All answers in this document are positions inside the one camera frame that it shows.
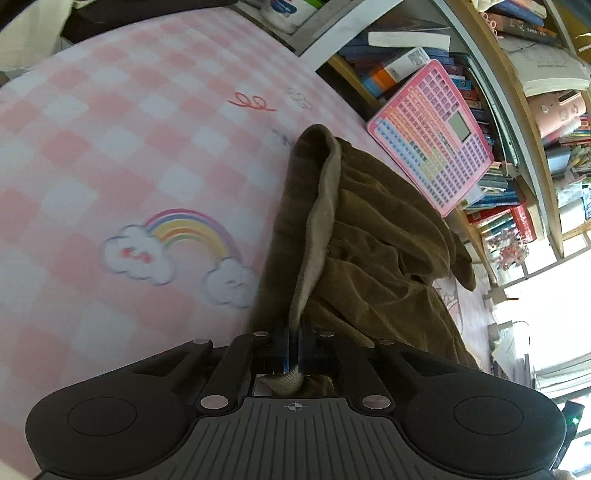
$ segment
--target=open book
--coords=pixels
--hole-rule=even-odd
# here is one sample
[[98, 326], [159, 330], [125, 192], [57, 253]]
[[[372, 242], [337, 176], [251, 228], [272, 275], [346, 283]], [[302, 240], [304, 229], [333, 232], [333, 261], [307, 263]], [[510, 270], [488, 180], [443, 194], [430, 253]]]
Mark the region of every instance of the open book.
[[515, 66], [525, 96], [589, 88], [587, 68], [566, 50], [515, 37], [502, 38], [499, 44]]

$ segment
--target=rainbow print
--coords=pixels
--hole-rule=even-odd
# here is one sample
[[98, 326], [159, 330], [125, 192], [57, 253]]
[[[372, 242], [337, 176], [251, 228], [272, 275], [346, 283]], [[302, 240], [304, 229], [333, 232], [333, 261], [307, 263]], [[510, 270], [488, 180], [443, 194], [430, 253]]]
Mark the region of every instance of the rainbow print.
[[242, 255], [228, 231], [211, 217], [195, 210], [170, 209], [149, 219], [144, 229], [165, 248], [181, 240], [194, 240], [203, 244], [215, 264], [224, 258], [242, 262]]

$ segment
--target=brown velvet garment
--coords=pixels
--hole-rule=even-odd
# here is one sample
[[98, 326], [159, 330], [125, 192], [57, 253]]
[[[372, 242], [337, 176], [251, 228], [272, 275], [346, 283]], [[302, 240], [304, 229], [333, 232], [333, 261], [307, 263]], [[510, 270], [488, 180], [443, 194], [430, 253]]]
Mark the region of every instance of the brown velvet garment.
[[388, 338], [477, 368], [435, 289], [470, 255], [412, 185], [373, 156], [307, 129], [294, 146], [252, 327], [302, 316], [361, 345]]

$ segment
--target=desk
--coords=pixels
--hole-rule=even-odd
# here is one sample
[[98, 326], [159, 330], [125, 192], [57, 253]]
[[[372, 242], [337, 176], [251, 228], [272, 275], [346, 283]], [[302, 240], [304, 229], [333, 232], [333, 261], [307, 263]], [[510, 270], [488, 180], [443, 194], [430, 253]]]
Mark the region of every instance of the desk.
[[24, 423], [51, 391], [244, 331], [290, 145], [315, 123], [395, 168], [224, 8], [92, 38], [0, 91], [2, 461], [35, 473]]

